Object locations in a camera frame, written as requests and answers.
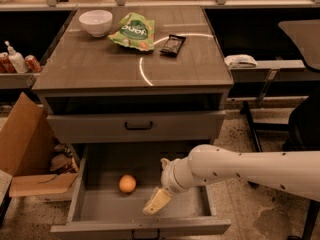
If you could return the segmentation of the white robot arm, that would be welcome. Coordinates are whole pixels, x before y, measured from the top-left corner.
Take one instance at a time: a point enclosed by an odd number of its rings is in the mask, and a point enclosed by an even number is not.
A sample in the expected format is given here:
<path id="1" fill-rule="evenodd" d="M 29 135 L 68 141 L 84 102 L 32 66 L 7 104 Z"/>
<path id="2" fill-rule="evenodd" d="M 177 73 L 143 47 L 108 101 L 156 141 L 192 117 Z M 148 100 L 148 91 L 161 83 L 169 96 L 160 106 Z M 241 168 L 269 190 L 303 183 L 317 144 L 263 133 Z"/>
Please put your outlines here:
<path id="1" fill-rule="evenodd" d="M 161 160 L 161 185 L 151 195 L 143 213 L 153 215 L 174 196 L 196 186 L 227 178 L 243 180 L 320 201 L 320 153 L 232 152 L 214 145 L 198 145 L 187 157 Z"/>

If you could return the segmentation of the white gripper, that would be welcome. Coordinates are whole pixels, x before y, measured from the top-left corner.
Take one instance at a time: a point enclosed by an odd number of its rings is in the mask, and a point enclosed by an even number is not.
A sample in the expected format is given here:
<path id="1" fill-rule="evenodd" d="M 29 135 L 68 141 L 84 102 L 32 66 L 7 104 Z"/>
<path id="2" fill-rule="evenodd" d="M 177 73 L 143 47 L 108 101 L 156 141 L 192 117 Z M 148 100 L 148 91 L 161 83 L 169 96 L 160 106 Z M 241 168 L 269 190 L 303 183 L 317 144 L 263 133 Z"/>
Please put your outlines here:
<path id="1" fill-rule="evenodd" d="M 163 188 L 156 187 L 143 208 L 145 215 L 153 215 L 164 208 L 171 201 L 171 194 L 188 191 L 194 186 L 194 176 L 189 167 L 188 159 L 167 158 L 160 160 L 162 173 L 161 184 Z"/>

